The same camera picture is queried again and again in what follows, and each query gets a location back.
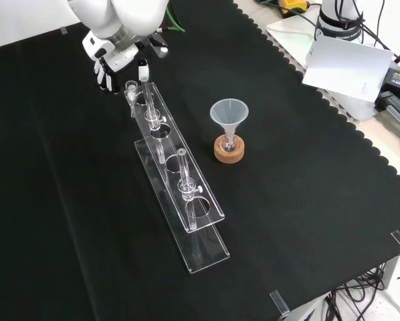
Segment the table leg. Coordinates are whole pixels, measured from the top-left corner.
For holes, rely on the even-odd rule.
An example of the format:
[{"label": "table leg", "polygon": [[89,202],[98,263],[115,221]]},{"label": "table leg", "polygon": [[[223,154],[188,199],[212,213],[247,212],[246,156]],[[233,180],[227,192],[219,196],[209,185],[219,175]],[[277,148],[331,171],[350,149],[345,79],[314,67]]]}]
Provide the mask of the table leg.
[{"label": "table leg", "polygon": [[307,317],[312,313],[314,309],[316,309],[325,299],[328,293],[325,293],[323,296],[320,296],[309,303],[306,303],[303,306],[298,307],[297,309],[291,311],[286,318],[285,321],[304,321]]},{"label": "table leg", "polygon": [[386,268],[383,273],[383,284],[385,289],[388,289],[392,280],[396,280],[399,276],[396,275],[395,270],[396,267],[400,264],[400,255],[390,259],[386,263]]}]

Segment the yellow object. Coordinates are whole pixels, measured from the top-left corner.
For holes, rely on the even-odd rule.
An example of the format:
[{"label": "yellow object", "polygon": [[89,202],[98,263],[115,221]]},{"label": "yellow object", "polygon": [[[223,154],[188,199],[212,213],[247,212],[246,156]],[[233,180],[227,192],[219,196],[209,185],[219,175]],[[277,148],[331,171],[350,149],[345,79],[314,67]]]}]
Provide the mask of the yellow object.
[{"label": "yellow object", "polygon": [[[279,0],[279,5],[288,9],[301,9],[303,11],[307,10],[307,1],[303,0]],[[288,13],[288,10],[282,9],[284,14]]]}]

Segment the white floor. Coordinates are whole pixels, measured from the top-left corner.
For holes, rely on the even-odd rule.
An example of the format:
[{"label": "white floor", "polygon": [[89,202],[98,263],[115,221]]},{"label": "white floor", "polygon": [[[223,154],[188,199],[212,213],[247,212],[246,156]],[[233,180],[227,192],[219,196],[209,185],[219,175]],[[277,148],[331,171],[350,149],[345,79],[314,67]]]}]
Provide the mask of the white floor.
[{"label": "white floor", "polygon": [[[400,266],[397,266],[397,275],[400,276]],[[353,291],[355,298],[361,297],[361,291]],[[358,305],[359,310],[362,311],[369,303],[373,295],[373,289],[367,290],[367,298],[364,302]],[[337,304],[343,321],[355,321],[359,313],[353,306],[353,303],[346,297],[345,292],[341,291],[337,296]],[[310,321],[323,321],[328,305],[324,301],[323,304],[316,309]],[[369,307],[364,314],[366,321],[388,321],[400,320],[400,280],[395,280],[389,290],[384,292],[377,292],[373,304]]]}]

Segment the clear acrylic test tube rack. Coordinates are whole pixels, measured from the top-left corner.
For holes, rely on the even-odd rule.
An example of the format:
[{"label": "clear acrylic test tube rack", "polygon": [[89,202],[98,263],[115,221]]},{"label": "clear acrylic test tube rack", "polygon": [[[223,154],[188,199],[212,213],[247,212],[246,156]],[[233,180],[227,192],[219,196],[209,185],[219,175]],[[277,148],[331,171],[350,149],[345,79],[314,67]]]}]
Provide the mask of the clear acrylic test tube rack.
[{"label": "clear acrylic test tube rack", "polygon": [[128,82],[124,92],[144,137],[134,145],[185,264],[195,273],[229,258],[215,227],[224,214],[155,84],[134,84]]}]

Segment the funnel stem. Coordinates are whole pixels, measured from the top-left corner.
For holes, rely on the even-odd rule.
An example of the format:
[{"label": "funnel stem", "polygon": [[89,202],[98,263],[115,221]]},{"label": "funnel stem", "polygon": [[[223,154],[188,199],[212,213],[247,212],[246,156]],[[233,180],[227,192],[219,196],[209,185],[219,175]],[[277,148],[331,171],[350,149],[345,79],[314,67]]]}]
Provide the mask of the funnel stem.
[{"label": "funnel stem", "polygon": [[228,145],[233,146],[233,139],[234,139],[235,130],[226,130],[225,137],[228,139]]}]

